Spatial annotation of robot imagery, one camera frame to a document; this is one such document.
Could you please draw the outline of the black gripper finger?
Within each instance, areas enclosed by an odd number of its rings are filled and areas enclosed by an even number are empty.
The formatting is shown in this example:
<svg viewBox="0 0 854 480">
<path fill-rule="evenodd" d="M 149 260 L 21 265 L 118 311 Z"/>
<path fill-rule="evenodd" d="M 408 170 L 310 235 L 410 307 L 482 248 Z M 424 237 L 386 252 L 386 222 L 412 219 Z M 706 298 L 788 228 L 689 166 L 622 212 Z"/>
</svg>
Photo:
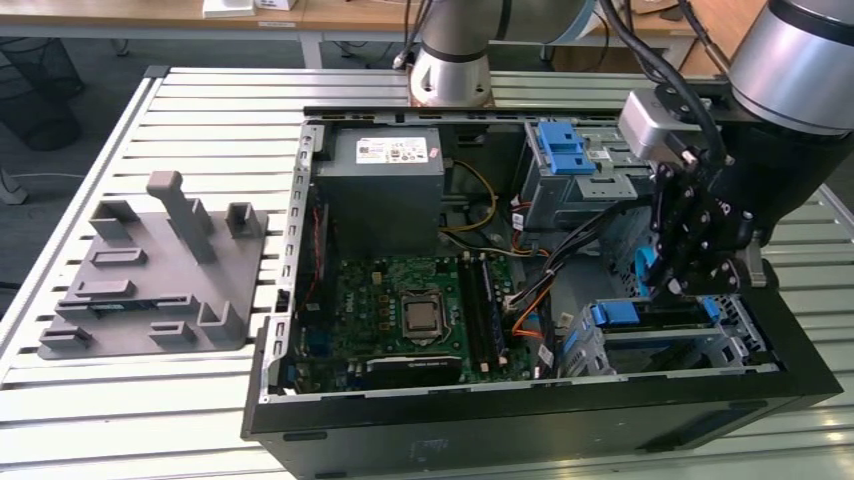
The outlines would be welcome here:
<svg viewBox="0 0 854 480">
<path fill-rule="evenodd" d="M 767 261 L 759 243 L 737 251 L 702 250 L 677 277 L 680 293 L 718 296 L 769 286 Z"/>
<path fill-rule="evenodd" d="M 702 185 L 680 164 L 661 162 L 656 169 L 650 230 L 657 234 L 656 261 L 649 269 L 652 296 L 680 296 L 684 277 L 700 258 L 700 243 L 709 229 Z"/>
</svg>

